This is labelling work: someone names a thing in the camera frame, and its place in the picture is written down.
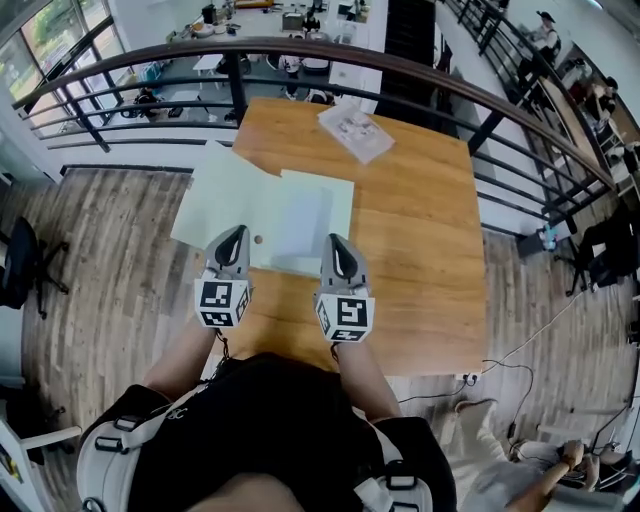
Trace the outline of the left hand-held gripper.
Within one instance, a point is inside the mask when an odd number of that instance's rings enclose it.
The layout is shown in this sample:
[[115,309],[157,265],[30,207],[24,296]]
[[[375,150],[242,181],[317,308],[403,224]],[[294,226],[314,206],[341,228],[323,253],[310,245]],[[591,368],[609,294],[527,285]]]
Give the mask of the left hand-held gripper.
[[205,267],[194,281],[196,317],[207,328],[237,327],[251,302],[250,232],[237,225],[219,234],[205,249]]

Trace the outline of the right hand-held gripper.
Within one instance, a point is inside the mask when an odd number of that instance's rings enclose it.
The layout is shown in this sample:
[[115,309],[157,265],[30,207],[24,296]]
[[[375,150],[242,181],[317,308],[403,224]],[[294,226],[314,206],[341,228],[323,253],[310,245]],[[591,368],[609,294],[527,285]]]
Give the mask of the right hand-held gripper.
[[323,337],[330,343],[361,343],[373,330],[375,298],[363,254],[331,233],[324,242],[321,287],[313,297]]

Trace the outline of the person's right forearm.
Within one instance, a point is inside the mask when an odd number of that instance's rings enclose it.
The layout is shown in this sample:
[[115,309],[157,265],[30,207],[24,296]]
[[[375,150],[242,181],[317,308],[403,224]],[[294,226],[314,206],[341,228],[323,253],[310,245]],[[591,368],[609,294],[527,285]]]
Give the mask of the person's right forearm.
[[369,422],[402,416],[399,402],[366,341],[336,343],[332,350],[345,393]]

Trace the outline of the person's left forearm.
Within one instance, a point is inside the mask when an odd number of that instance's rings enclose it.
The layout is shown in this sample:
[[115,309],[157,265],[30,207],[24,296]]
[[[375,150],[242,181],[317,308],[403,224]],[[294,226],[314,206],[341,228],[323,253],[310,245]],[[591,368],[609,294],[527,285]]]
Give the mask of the person's left forearm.
[[145,375],[142,385],[175,401],[200,381],[218,331],[192,317]]

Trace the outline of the white paper sheet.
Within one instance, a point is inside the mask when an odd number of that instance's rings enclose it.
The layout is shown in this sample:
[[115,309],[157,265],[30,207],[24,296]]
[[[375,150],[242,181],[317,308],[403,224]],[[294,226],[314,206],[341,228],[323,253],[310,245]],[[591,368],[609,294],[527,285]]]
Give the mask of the white paper sheet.
[[319,258],[329,233],[333,195],[325,187],[284,187],[273,240],[273,256]]

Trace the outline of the wooden table white legs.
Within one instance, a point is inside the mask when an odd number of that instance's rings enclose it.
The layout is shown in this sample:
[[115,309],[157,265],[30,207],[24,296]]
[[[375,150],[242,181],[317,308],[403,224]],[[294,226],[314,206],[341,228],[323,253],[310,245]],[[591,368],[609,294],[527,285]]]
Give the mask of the wooden table white legs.
[[[384,374],[478,371],[487,355],[485,269],[466,144],[373,115],[395,143],[363,165],[321,127],[322,110],[251,100],[232,151],[274,175],[286,168],[354,183],[348,238],[368,262],[375,298],[373,332],[364,341]],[[331,369],[312,305],[317,278],[251,274],[255,291],[245,318],[225,330],[231,355],[274,352]]]

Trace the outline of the clear sleeve of papers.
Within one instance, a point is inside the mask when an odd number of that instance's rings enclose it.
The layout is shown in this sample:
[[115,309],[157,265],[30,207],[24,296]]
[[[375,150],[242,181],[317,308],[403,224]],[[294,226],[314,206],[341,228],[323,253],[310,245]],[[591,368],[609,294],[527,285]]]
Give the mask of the clear sleeve of papers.
[[318,114],[319,124],[363,165],[389,151],[395,140],[356,105],[340,103]]

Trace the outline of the person's black shirt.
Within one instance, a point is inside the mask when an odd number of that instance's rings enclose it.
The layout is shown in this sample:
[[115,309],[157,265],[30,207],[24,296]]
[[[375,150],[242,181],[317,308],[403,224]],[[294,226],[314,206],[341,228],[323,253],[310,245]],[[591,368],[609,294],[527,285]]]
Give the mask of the person's black shirt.
[[[304,512],[363,512],[354,493],[384,461],[371,423],[337,374],[274,354],[224,362],[202,393],[164,421],[136,465],[127,512],[185,512],[239,474],[266,474],[291,489]],[[175,401],[133,385],[90,427],[121,416],[147,420]],[[419,417],[372,423],[428,485],[434,512],[456,512],[449,463]]]

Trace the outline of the grey trash bin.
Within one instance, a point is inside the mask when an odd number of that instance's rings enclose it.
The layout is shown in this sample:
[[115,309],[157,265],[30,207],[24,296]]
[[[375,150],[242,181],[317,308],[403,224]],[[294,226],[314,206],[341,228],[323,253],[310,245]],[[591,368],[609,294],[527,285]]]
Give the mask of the grey trash bin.
[[526,259],[539,253],[554,252],[557,242],[556,230],[546,225],[517,242],[518,255],[521,259]]

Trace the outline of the black office chair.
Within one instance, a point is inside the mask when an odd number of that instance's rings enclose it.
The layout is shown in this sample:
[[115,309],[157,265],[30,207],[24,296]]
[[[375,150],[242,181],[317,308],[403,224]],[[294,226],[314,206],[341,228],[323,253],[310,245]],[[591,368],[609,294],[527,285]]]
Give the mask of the black office chair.
[[64,295],[69,288],[54,279],[48,272],[49,265],[56,255],[68,252],[70,244],[62,241],[49,253],[45,253],[48,244],[37,237],[31,224],[19,217],[7,244],[4,264],[0,265],[0,306],[19,310],[27,301],[29,292],[36,293],[37,311],[41,319],[47,318],[43,306],[43,286],[52,284]]
[[619,284],[640,268],[640,209],[620,202],[608,218],[585,230],[571,257],[555,255],[553,260],[573,269],[567,297],[575,294],[577,285],[595,292]]

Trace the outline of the black railing wooden handrail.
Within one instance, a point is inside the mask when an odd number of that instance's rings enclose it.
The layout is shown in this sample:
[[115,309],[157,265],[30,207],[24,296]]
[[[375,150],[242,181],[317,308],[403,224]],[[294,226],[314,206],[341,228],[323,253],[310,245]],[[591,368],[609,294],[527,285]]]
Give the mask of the black railing wooden handrail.
[[[529,217],[553,222],[575,215],[590,206],[616,184],[601,153],[588,156],[568,139],[544,126],[531,115],[505,99],[491,94],[474,84],[456,78],[417,62],[354,46],[300,41],[285,38],[253,37],[236,41],[180,42],[148,47],[121,54],[61,76],[37,88],[12,107],[20,119],[29,123],[38,116],[34,105],[45,95],[57,90],[65,91],[75,82],[113,70],[151,64],[164,60],[202,55],[219,57],[230,63],[228,74],[211,78],[170,78],[147,81],[149,87],[176,85],[228,84],[231,99],[228,102],[203,100],[171,100],[155,103],[155,108],[214,108],[234,112],[230,121],[159,121],[145,125],[141,122],[96,127],[91,120],[104,115],[104,110],[88,112],[82,109],[84,101],[104,95],[126,91],[126,86],[113,86],[83,96],[69,96],[59,103],[67,116],[50,120],[51,125],[72,123],[70,132],[41,136],[50,150],[98,147],[109,154],[119,145],[187,148],[204,145],[209,131],[237,131],[246,115],[249,100],[246,88],[251,84],[286,87],[285,78],[261,78],[247,74],[241,64],[243,55],[287,54],[304,58],[325,58],[332,64],[353,66],[361,71],[375,71],[400,81],[398,93],[370,92],[362,86],[325,84],[323,90],[346,100],[372,101],[387,109],[387,116],[407,120],[409,124],[443,132],[454,126],[470,135],[467,143],[470,156],[491,164],[519,178],[510,184],[498,177],[476,172],[475,177],[494,188],[509,193],[502,199],[493,193],[481,192],[479,198],[502,207],[518,211]],[[134,137],[131,132],[148,128],[151,135]]]

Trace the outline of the person's white harness vest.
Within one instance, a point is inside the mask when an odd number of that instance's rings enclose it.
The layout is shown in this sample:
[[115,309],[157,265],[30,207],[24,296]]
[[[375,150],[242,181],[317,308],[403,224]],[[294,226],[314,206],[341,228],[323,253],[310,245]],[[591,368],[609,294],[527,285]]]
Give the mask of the person's white harness vest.
[[[127,512],[133,476],[142,446],[158,433],[162,423],[179,418],[184,404],[202,393],[210,383],[202,381],[167,407],[163,413],[142,420],[121,416],[100,424],[83,444],[77,466],[77,486],[87,512]],[[428,485],[403,459],[399,449],[374,424],[384,471],[376,476],[367,470],[356,479],[354,493],[363,512],[434,512]]]

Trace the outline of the black framed window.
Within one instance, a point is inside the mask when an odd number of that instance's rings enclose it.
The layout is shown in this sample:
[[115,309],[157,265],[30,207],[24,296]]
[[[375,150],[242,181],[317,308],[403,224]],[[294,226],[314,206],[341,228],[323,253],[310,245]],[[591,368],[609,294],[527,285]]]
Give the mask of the black framed window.
[[51,0],[0,44],[0,84],[28,95],[109,15],[107,0]]

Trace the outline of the white desk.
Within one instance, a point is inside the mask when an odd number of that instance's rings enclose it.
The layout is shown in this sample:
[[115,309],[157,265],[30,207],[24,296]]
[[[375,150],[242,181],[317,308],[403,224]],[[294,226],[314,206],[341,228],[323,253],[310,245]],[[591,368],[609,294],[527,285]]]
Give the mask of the white desk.
[[28,451],[53,446],[81,433],[79,426],[73,426],[22,439],[9,426],[6,401],[0,400],[0,487],[21,512],[54,512],[42,471]]

